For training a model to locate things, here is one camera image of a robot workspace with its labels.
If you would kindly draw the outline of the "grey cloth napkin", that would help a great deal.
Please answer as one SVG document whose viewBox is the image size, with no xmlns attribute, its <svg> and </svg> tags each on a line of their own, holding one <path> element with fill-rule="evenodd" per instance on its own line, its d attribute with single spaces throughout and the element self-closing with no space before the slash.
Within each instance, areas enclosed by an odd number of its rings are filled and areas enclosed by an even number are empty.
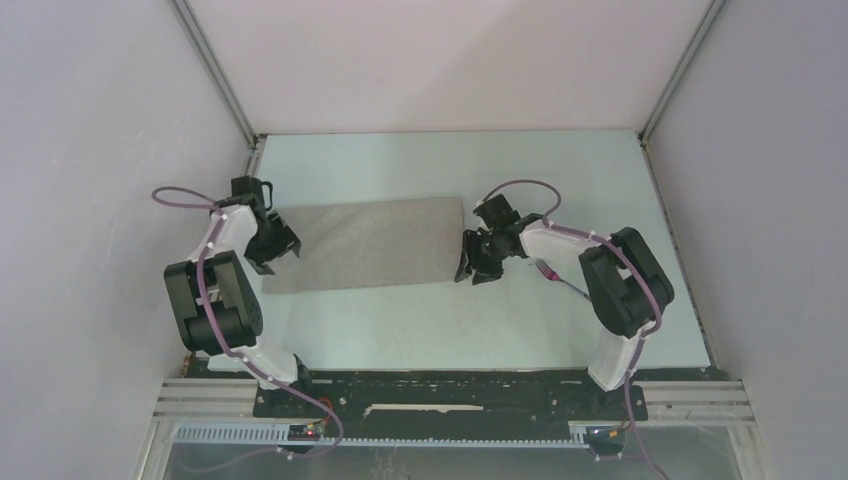
<svg viewBox="0 0 848 480">
<path fill-rule="evenodd" d="M 450 281 L 465 230 L 459 197 L 288 207 L 298 255 L 271 263 L 266 294 Z"/>
</svg>

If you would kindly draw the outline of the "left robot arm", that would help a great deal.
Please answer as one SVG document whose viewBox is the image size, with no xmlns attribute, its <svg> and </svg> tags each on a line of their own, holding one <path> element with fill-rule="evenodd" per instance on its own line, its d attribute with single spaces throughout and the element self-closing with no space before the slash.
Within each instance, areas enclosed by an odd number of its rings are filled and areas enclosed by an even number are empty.
<svg viewBox="0 0 848 480">
<path fill-rule="evenodd" d="M 256 293 L 271 263 L 299 256 L 301 240 L 273 205 L 273 185 L 254 176 L 232 179 L 228 197 L 214 200 L 189 190 L 190 202 L 173 207 L 202 210 L 210 224 L 198 247 L 168 265 L 164 282 L 178 332 L 191 352 L 223 355 L 265 390 L 279 389 L 278 404 L 304 416 L 316 390 L 303 361 L 262 340 L 264 318 Z"/>
</svg>

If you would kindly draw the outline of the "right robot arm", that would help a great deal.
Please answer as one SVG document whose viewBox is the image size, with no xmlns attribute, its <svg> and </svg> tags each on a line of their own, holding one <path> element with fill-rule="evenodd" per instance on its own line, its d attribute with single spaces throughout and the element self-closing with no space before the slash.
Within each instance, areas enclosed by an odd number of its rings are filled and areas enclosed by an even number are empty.
<svg viewBox="0 0 848 480">
<path fill-rule="evenodd" d="M 457 282 L 497 281 L 508 258 L 576 260 L 603 329 L 581 392 L 585 411 L 606 418 L 622 403 L 619 387 L 636 370 L 645 339 L 662 323 L 674 288 L 641 233 L 631 227 L 608 237 L 559 226 L 538 213 L 521 216 L 497 194 L 473 211 L 481 224 L 463 234 Z"/>
</svg>

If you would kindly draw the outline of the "pink metal fork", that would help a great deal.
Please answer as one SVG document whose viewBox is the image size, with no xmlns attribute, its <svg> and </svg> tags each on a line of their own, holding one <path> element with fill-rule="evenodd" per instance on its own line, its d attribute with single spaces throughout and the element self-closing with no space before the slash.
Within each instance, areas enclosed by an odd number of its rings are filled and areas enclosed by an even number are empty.
<svg viewBox="0 0 848 480">
<path fill-rule="evenodd" d="M 536 259 L 536 260 L 534 261 L 534 265 L 535 265 L 535 267 L 537 268 L 537 270 L 540 272 L 540 274 L 541 274 L 544 278 L 546 278 L 547 280 L 552 281 L 552 282 L 558 282 L 558 283 L 561 283 L 561 284 L 565 285 L 566 287 L 568 287 L 569 289 L 571 289 L 572 291 L 574 291 L 576 294 L 580 295 L 582 298 L 584 298 L 584 299 L 586 299 L 586 300 L 590 300 L 590 296 L 589 296 L 589 294 L 588 294 L 587 292 L 585 292 L 584 290 L 580 289 L 578 286 L 576 286 L 575 284 L 573 284 L 573 283 L 569 282 L 568 280 L 565 280 L 564 278 L 562 278 L 562 277 L 561 277 L 561 276 L 560 276 L 560 275 L 559 275 L 559 274 L 558 274 L 558 273 L 557 273 L 557 272 L 556 272 L 556 271 L 555 271 L 555 270 L 554 270 L 554 269 L 553 269 L 553 268 L 552 268 L 552 267 L 551 267 L 551 266 L 550 266 L 547 262 L 545 262 L 544 260 L 542 260 L 542 259 Z"/>
</svg>

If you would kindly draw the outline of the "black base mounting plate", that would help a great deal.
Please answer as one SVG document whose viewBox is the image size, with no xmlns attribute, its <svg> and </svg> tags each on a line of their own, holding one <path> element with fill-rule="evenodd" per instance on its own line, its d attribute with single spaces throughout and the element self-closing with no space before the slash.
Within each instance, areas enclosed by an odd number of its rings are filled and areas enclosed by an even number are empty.
<svg viewBox="0 0 848 480">
<path fill-rule="evenodd" d="M 326 433 L 349 442 L 567 441 L 580 422 L 648 417 L 641 387 L 605 392 L 584 370 L 315 371 L 302 393 L 331 406 L 342 424 Z"/>
</svg>

